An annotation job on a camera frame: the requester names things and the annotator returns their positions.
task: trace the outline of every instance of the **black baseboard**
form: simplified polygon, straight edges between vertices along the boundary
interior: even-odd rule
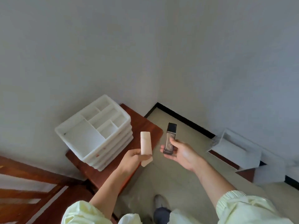
[[[193,129],[195,129],[196,131],[200,132],[201,134],[205,135],[206,137],[208,137],[210,139],[215,137],[215,134],[211,133],[210,131],[206,130],[205,128],[202,128],[201,126],[197,125],[196,123],[186,119],[185,117],[183,117],[183,116],[179,115],[178,113],[172,111],[171,109],[165,107],[164,105],[160,104],[159,102],[157,102],[154,105],[154,107],[152,107],[151,110],[144,117],[147,118],[153,112],[153,110],[155,110],[155,108],[162,110],[163,112],[176,118],[177,120],[181,121],[182,123],[186,124],[187,126],[193,128]],[[266,165],[266,163],[261,161],[260,166],[263,166],[263,165]],[[295,189],[299,190],[299,182],[290,178],[289,176],[286,175],[284,182],[286,184],[294,187]]]

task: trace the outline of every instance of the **person's left hand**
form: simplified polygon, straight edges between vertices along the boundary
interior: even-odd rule
[[[118,165],[118,169],[122,173],[130,175],[136,170],[141,161],[148,160],[152,157],[152,155],[140,155],[140,153],[141,149],[132,149],[127,151],[127,153],[123,156],[121,163]]]

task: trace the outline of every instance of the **table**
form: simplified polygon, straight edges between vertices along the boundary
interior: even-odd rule
[[[65,156],[97,187],[100,188],[110,174],[118,167],[125,153],[130,149],[140,148],[140,132],[148,131],[151,134],[152,149],[159,143],[160,138],[163,135],[163,130],[157,125],[153,124],[137,112],[130,109],[125,104],[121,104],[121,107],[130,115],[131,125],[133,132],[133,140],[128,144],[127,147],[102,171],[98,171],[87,163],[82,162],[76,157],[76,155],[68,150]],[[125,188],[130,178],[133,176],[132,173],[123,183],[121,191]]]

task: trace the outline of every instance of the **sleeve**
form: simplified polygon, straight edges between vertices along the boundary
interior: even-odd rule
[[[246,196],[233,190],[224,194],[216,205],[218,224],[230,223],[292,223],[282,218],[271,201],[259,196]]]
[[[93,205],[86,201],[78,201],[68,207],[62,217],[61,224],[112,224]]]

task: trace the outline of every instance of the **cream-colored tube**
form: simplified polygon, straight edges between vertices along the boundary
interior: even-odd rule
[[[152,143],[150,139],[150,132],[146,132],[146,131],[140,132],[140,144],[141,144],[142,155],[152,155]],[[142,161],[141,166],[145,167],[150,162],[152,162],[152,157],[148,160]]]

